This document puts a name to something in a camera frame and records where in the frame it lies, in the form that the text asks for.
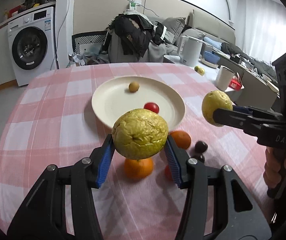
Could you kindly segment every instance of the red cherry tomato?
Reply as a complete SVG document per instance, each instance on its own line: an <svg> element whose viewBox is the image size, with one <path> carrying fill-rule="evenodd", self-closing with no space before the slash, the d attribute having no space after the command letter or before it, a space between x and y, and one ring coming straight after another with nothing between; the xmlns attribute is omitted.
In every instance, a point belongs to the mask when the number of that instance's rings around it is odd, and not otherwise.
<svg viewBox="0 0 286 240"><path fill-rule="evenodd" d="M152 102L146 103L146 104L144 105L144 109L150 110L150 111L152 111L152 112L154 112L154 113L157 113L157 114L158 114L159 111L160 111L159 106L158 106L157 104L155 104L155 103L152 103Z"/></svg>
<svg viewBox="0 0 286 240"><path fill-rule="evenodd" d="M168 165L166 165L165 169L164 169L164 173L165 173L165 177L169 180L169 181L173 181L172 178L172 174L170 171L170 167Z"/></svg>

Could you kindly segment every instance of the orange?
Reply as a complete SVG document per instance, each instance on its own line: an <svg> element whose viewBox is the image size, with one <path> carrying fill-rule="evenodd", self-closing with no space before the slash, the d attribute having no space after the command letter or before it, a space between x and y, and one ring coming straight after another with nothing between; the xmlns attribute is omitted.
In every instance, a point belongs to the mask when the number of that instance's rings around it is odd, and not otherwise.
<svg viewBox="0 0 286 240"><path fill-rule="evenodd" d="M168 165L166 165L165 169L164 169L164 173L165 173L165 177L169 180L169 181L173 181L172 178L172 174L170 171L170 167Z"/></svg>
<svg viewBox="0 0 286 240"><path fill-rule="evenodd" d="M191 137L187 132L184 131L174 131L171 132L170 135L173 137L176 145L179 148L187 150L191 145Z"/></svg>
<svg viewBox="0 0 286 240"><path fill-rule="evenodd" d="M132 160L125 159L124 172L130 179L143 179L150 175L153 171L152 158Z"/></svg>

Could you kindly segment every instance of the pink checkered tablecloth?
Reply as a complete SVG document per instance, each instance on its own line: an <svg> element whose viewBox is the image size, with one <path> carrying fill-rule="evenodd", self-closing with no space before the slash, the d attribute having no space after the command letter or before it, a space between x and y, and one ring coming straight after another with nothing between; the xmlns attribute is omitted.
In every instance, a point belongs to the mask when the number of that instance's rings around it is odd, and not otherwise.
<svg viewBox="0 0 286 240"><path fill-rule="evenodd" d="M138 75L164 82L184 99L186 115L179 129L209 148L207 166L231 165L253 193L266 216L271 201L262 174L265 148L242 130L208 124L201 111L212 83L183 65L119 63L50 71L35 78L19 98L0 140L0 228L6 232L18 207L43 170L51 163L73 165L99 147L110 130L95 116L91 97L103 82ZM164 153L155 155L155 169L146 179L130 183L123 175L124 157L115 153L106 182L93 197L105 239L174 239L186 191L164 176ZM207 232L212 216L209 212ZM73 233L70 188L66 192L66 221Z"/></svg>

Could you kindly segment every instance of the white kettle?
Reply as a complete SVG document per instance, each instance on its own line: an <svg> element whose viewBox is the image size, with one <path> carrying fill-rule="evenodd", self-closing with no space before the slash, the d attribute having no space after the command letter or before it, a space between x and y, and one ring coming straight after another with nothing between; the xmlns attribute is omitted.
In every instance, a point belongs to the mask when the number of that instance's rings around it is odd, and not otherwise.
<svg viewBox="0 0 286 240"><path fill-rule="evenodd" d="M197 38L183 35L181 42L178 44L178 55L181 63L189 67L195 67L201 53L203 42Z"/></svg>

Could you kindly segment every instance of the red box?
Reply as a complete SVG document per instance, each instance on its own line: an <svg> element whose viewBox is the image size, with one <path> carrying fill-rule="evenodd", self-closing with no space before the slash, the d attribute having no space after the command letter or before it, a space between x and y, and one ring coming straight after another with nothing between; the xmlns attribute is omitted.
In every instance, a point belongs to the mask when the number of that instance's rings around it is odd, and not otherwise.
<svg viewBox="0 0 286 240"><path fill-rule="evenodd" d="M240 90L242 88L242 84L239 83L236 79L232 78L229 87L235 89L235 90Z"/></svg>
<svg viewBox="0 0 286 240"><path fill-rule="evenodd" d="M10 9L10 10L9 10L9 14L8 14L8 18L12 17L12 14L13 14L14 12L18 12L20 8L21 8L21 5L16 6L16 7L13 8L13 9Z"/></svg>

